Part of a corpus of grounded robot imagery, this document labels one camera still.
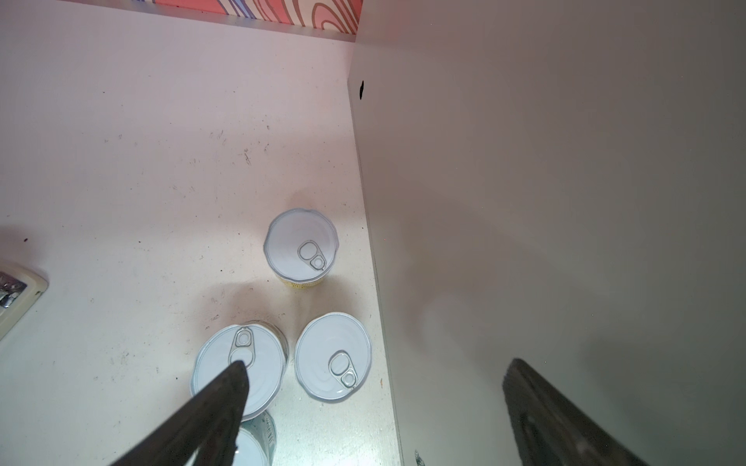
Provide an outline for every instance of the white wall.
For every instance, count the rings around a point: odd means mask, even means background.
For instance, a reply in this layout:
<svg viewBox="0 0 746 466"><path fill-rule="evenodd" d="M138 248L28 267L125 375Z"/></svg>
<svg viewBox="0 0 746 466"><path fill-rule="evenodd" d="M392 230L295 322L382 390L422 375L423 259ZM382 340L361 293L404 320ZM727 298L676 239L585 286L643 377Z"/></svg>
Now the white wall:
<svg viewBox="0 0 746 466"><path fill-rule="evenodd" d="M349 86L406 465L518 464L513 357L652 465L743 462L745 19L366 0Z"/></svg>
<svg viewBox="0 0 746 466"><path fill-rule="evenodd" d="M349 312L367 383L312 400L292 356L275 466L398 463L345 76L352 44L64 1L0 7L0 256L49 289L0 341L0 465L109 464L189 399L215 331L261 318L290 350ZM340 249L292 290L269 222L320 209Z"/></svg>

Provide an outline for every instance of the can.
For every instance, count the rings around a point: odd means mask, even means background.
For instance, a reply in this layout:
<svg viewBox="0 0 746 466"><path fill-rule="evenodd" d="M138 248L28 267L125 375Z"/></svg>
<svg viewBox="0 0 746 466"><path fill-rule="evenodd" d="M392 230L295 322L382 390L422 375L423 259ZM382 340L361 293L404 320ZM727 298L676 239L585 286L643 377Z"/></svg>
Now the can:
<svg viewBox="0 0 746 466"><path fill-rule="evenodd" d="M343 312L311 321L295 346L295 376L321 401L341 401L353 394L365 382L371 362L366 328Z"/></svg>
<svg viewBox="0 0 746 466"><path fill-rule="evenodd" d="M272 221L264 242L269 267L294 288L318 285L331 270L339 237L334 224L316 210L292 209Z"/></svg>
<svg viewBox="0 0 746 466"><path fill-rule="evenodd" d="M236 435L236 452L233 455L233 466L272 466L275 457L277 434L275 421L267 411L261 415L244 421ZM186 462L192 466L196 459L195 452Z"/></svg>
<svg viewBox="0 0 746 466"><path fill-rule="evenodd" d="M232 362L242 360L248 375L248 397L242 421L262 414L280 391L287 365L287 340L274 325L250 321L219 330L202 345L189 389L199 393Z"/></svg>

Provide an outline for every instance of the patterned wallpaper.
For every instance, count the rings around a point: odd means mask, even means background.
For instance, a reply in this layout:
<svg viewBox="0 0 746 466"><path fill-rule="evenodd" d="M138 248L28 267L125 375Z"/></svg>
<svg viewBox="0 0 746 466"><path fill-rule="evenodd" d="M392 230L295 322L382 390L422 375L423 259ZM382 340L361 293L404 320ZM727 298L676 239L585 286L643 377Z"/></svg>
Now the patterned wallpaper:
<svg viewBox="0 0 746 466"><path fill-rule="evenodd" d="M286 25L357 32L363 0L139 0Z"/></svg>

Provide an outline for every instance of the white can lid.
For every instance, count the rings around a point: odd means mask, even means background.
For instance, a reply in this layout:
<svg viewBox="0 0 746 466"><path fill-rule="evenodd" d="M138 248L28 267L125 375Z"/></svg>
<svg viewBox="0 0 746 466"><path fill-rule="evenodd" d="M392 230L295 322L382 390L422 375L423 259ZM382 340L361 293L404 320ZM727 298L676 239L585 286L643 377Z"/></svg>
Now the white can lid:
<svg viewBox="0 0 746 466"><path fill-rule="evenodd" d="M331 221L320 212L293 209L269 225L264 255L273 271L294 283L308 283L329 272L339 238Z"/></svg>
<svg viewBox="0 0 746 466"><path fill-rule="evenodd" d="M261 414L280 391L287 357L280 339L261 324L231 325L202 345L190 389L199 393L233 361L242 360L248 375L243 420Z"/></svg>
<svg viewBox="0 0 746 466"><path fill-rule="evenodd" d="M365 327L349 314L331 312L303 330L295 347L295 376L312 397L342 400L363 384L371 360Z"/></svg>

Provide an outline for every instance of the can label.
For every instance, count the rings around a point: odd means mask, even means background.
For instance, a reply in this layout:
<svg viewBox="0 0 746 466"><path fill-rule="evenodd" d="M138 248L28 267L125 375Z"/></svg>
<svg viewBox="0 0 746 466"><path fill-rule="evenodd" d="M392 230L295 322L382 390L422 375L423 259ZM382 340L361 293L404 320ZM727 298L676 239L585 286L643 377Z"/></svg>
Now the can label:
<svg viewBox="0 0 746 466"><path fill-rule="evenodd" d="M275 457L275 445L277 444L275 421L272 416L265 411L250 421L242 422L241 429L244 429L257 440L269 464L272 464L272 459Z"/></svg>

